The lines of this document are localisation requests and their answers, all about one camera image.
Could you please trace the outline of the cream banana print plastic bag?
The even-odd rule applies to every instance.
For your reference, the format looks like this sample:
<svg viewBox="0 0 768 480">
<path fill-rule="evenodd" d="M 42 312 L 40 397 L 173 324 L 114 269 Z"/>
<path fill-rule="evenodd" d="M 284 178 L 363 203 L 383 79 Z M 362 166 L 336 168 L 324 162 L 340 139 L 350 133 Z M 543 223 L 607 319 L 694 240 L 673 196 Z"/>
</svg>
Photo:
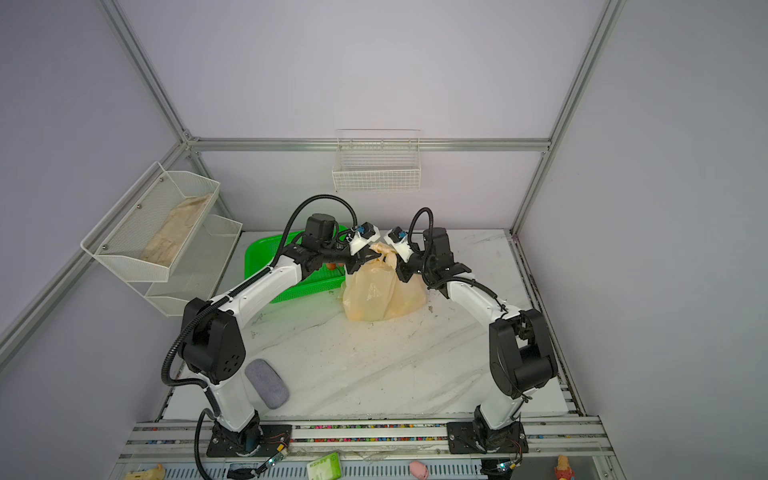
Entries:
<svg viewBox="0 0 768 480">
<path fill-rule="evenodd" d="M 342 305 L 348 320 L 379 322 L 403 317 L 426 306 L 427 288 L 420 275 L 407 282 L 396 273 L 398 255 L 383 243 L 371 247 L 379 257 L 347 274 Z"/>
</svg>

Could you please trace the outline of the green plastic basket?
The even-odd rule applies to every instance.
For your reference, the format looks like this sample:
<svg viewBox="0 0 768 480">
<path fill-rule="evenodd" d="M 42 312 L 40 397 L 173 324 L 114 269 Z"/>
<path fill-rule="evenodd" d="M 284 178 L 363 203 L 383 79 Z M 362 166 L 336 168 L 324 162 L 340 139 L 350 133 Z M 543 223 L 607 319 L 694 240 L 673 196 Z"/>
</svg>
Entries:
<svg viewBox="0 0 768 480">
<path fill-rule="evenodd" d="M 280 235 L 265 237 L 248 246 L 244 254 L 244 279 L 255 275 L 273 260 L 280 239 Z M 345 278 L 346 272 L 343 268 L 329 269 L 327 266 L 323 266 L 307 279 L 282 292 L 273 300 L 273 303 L 338 289 L 344 284 Z"/>
</svg>

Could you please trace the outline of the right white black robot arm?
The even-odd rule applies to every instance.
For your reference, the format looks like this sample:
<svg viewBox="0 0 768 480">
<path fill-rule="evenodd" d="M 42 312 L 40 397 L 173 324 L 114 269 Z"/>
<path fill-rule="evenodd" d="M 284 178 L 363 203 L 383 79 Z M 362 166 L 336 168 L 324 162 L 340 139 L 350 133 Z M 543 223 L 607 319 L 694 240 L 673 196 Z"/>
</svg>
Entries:
<svg viewBox="0 0 768 480">
<path fill-rule="evenodd" d="M 423 231 L 423 246 L 397 227 L 385 236 L 397 252 L 400 280 L 418 275 L 430 290 L 458 304 L 487 328 L 489 371 L 495 387 L 469 422 L 447 426 L 453 453 L 527 452 L 520 420 L 524 404 L 558 375 L 558 362 L 543 314 L 520 310 L 474 278 L 454 259 L 443 228 Z"/>
</svg>

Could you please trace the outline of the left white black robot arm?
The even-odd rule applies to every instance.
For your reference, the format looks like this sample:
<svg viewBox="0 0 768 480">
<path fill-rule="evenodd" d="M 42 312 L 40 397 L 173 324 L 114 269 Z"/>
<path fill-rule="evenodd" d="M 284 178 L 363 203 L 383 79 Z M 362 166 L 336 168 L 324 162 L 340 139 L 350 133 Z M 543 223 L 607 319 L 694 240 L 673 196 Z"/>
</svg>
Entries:
<svg viewBox="0 0 768 480">
<path fill-rule="evenodd" d="M 224 294 L 188 304 L 177 353 L 220 425 L 239 433 L 256 417 L 245 375 L 252 355 L 243 335 L 253 317 L 327 264 L 356 271 L 378 256 L 372 245 L 380 238 L 379 229 L 369 222 L 343 230 L 334 217 L 313 214 L 303 231 L 280 239 L 274 258 L 262 270 Z"/>
</svg>

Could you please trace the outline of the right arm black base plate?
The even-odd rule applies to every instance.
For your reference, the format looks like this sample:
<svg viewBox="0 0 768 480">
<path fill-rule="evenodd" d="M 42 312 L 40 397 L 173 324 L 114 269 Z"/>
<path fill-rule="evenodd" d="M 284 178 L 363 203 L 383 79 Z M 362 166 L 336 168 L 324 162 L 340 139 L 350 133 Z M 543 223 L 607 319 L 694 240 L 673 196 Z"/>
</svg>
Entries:
<svg viewBox="0 0 768 480">
<path fill-rule="evenodd" d="M 523 424 L 514 421 L 498 430 L 478 422 L 449 422 L 446 425 L 451 454 L 526 454 L 529 446 Z"/>
</svg>

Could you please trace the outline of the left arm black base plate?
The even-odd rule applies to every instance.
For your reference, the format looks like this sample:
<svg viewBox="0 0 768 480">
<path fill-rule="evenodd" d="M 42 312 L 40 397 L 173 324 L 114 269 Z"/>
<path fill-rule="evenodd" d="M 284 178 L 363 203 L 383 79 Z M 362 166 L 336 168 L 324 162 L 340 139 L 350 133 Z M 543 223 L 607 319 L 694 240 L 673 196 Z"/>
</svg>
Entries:
<svg viewBox="0 0 768 480">
<path fill-rule="evenodd" d="M 235 433 L 216 423 L 206 450 L 208 458 L 256 457 L 269 458 L 280 446 L 287 447 L 293 427 L 289 424 L 260 424 Z"/>
</svg>

